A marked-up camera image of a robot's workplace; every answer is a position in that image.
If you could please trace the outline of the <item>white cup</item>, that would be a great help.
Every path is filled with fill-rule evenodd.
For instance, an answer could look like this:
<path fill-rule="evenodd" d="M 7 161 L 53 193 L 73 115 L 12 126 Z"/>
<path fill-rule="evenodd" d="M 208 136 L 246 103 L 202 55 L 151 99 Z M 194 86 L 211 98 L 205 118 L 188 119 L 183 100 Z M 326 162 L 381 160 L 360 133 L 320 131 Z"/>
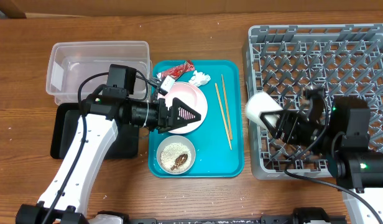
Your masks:
<path fill-rule="evenodd" d="M 246 104 L 246 116 L 263 129 L 267 126 L 260 119 L 263 112 L 282 111 L 282 107 L 266 92 L 259 92 L 253 95 Z"/>

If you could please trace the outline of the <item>white rice pile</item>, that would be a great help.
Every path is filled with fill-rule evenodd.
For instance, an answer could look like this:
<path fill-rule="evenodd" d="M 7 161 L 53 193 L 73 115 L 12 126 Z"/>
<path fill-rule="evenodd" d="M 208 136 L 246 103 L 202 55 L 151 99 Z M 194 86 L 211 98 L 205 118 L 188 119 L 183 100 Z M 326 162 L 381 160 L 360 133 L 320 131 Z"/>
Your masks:
<path fill-rule="evenodd" d="M 176 158 L 181 154 L 188 154 L 188 159 L 184 165 L 175 170 L 170 170 L 174 165 Z M 185 172 L 192 162 L 191 150 L 184 144 L 175 142 L 164 147 L 160 154 L 160 162 L 164 170 L 171 174 L 180 174 Z"/>

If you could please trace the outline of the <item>grey small bowl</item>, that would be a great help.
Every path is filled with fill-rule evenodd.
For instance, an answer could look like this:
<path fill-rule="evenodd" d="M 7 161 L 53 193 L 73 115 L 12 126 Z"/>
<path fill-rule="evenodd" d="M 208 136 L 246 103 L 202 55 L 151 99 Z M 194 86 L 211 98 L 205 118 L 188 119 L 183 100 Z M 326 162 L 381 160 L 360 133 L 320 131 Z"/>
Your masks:
<path fill-rule="evenodd" d="M 183 136 L 169 136 L 157 149 L 157 162 L 160 168 L 170 175 L 185 174 L 192 168 L 195 159 L 194 145 Z"/>

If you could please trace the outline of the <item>white tissue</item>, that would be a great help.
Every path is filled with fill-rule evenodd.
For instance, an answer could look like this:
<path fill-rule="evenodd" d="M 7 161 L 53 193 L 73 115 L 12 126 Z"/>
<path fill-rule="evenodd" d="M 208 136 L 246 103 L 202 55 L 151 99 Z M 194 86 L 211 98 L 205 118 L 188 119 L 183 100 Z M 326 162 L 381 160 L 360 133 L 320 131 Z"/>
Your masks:
<path fill-rule="evenodd" d="M 189 79 L 189 84 L 192 84 L 196 87 L 206 85 L 211 80 L 211 77 L 208 74 L 203 72 L 194 71 L 191 79 Z"/>

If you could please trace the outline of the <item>red snack wrapper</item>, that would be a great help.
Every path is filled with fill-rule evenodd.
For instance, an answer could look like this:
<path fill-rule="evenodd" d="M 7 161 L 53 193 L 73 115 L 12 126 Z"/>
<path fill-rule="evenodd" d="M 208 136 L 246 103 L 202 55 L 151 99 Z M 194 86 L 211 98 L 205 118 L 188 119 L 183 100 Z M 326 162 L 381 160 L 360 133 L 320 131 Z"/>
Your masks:
<path fill-rule="evenodd" d="M 177 80 L 179 79 L 184 73 L 186 72 L 192 72 L 195 70 L 195 66 L 192 63 L 191 60 L 187 60 L 185 63 L 181 65 L 177 65 L 175 67 L 172 67 L 170 69 L 164 70 L 162 72 L 159 72 L 157 74 L 157 78 L 159 80 L 165 79 L 167 76 L 172 77 L 173 79 Z"/>

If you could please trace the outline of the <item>brown food scrap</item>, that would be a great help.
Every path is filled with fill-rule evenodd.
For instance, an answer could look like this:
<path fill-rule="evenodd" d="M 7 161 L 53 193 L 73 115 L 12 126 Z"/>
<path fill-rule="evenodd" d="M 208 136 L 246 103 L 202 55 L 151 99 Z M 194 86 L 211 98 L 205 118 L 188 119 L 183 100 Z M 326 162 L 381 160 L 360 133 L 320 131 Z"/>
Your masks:
<path fill-rule="evenodd" d="M 175 170 L 175 169 L 178 169 L 179 167 L 181 167 L 182 165 L 184 165 L 184 163 L 186 163 L 188 159 L 188 154 L 181 154 L 179 155 L 176 160 L 175 160 L 175 163 L 174 165 L 170 168 L 170 170 Z"/>

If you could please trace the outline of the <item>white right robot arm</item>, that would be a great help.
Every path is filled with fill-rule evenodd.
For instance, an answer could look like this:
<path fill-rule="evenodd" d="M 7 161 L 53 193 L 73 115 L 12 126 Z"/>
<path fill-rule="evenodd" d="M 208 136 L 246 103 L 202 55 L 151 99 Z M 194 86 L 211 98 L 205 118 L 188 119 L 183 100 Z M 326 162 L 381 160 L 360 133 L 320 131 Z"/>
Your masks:
<path fill-rule="evenodd" d="M 274 138 L 305 147 L 288 166 L 306 152 L 325 157 L 336 182 L 309 181 L 342 192 L 352 223 L 383 223 L 383 154 L 369 148 L 371 111 L 367 103 L 339 96 L 324 111 L 324 124 L 289 110 L 261 112 L 259 119 Z"/>

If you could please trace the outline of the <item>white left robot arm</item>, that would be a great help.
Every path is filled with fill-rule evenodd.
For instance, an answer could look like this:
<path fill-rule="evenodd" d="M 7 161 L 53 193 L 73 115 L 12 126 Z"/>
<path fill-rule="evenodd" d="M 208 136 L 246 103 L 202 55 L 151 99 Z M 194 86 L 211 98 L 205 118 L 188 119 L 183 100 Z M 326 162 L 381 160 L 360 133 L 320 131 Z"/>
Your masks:
<path fill-rule="evenodd" d="M 122 126 L 164 133 L 201 119 L 178 98 L 170 107 L 163 98 L 152 103 L 130 98 L 136 79 L 145 79 L 135 68 L 112 64 L 105 75 L 107 82 L 86 99 L 77 93 L 80 118 L 70 148 L 37 204 L 21 205 L 16 223 L 126 223 L 128 217 L 123 213 L 102 211 L 93 219 L 86 217 L 92 186 L 109 148 L 122 134 Z"/>

